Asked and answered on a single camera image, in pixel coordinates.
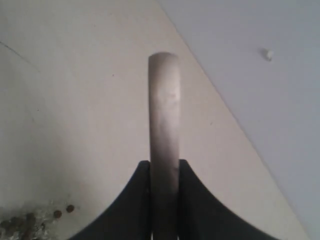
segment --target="metal handle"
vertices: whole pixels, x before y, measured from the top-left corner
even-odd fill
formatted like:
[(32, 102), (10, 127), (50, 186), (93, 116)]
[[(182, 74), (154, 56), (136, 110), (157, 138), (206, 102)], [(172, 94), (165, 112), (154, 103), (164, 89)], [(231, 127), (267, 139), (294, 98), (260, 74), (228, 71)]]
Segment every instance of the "metal handle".
[(149, 57), (149, 124), (154, 240), (177, 239), (180, 69), (167, 52)]

